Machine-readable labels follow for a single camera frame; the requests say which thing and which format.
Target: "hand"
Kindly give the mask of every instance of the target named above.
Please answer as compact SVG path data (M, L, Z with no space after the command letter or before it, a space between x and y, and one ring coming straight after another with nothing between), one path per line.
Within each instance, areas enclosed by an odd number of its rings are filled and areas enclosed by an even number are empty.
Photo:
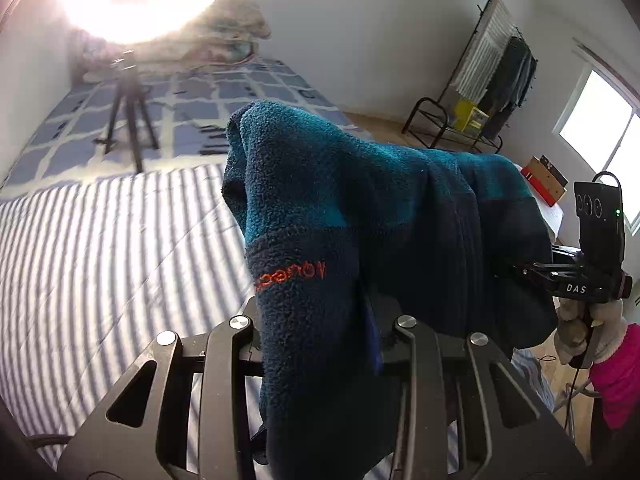
M585 304L577 300L560 299L558 329L554 335L554 345L561 364L567 364L573 357L587 349L585 338L588 327L582 321ZM622 344L626 335L627 323L622 317L622 300L609 303L596 303L590 306L593 320L603 323L602 336L593 358L594 363L609 359Z

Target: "embroidered logo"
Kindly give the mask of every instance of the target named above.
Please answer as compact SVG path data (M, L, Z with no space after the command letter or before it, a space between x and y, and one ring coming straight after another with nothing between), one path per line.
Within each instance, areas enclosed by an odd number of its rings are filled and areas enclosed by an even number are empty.
M260 292L274 283L284 283L296 278L309 280L311 278L319 278L324 280L326 270L326 262L304 262L301 265L293 264L286 269L278 269L271 274L263 274L255 280L255 291Z

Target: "pink shirt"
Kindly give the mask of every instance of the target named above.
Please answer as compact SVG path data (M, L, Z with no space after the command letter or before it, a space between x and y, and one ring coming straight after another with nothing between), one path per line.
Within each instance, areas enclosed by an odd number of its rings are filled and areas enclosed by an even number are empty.
M640 326L630 324L620 348L589 372L602 394L604 420L612 430L624 426L640 399Z

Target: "wall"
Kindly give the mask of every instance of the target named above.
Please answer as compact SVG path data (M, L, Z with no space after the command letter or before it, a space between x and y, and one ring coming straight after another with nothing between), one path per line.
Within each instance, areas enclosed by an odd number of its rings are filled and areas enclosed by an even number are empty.
M70 89L67 32L57 0L21 0L0 31L0 182Z
M404 121L437 96L486 0L255 0L273 29L262 52L342 108ZM524 24L530 0L505 0Z
M544 154L570 183L591 180L594 175L594 171L580 155L560 135L553 133L585 66L585 61L574 53L573 38L583 41L631 84L640 88L640 79L636 79L634 72L605 45L575 23L539 7L527 24L527 43L539 60L536 79L525 105L511 117L510 129L503 132L505 156L519 164L525 164L532 156ZM559 236L564 243L578 246L580 229L574 213L575 197L571 185L560 205L564 210L564 219ZM632 237L630 232L626 234L624 268L633 277L640 278L640 236Z

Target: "metal bolt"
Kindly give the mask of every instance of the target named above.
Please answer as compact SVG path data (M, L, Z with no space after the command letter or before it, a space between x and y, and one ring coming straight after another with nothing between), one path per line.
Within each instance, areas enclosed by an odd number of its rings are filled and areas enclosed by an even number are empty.
M156 337L156 341L159 345L168 346L175 341L176 335L175 332L171 332L171 330L165 330L161 332Z
M418 324L413 316L400 316L396 321L402 328L413 328Z
M471 344L476 346L484 346L489 342L489 338L482 332L473 332L469 339L471 339Z
M229 320L229 326L240 330L249 324L249 318L247 316L235 316Z

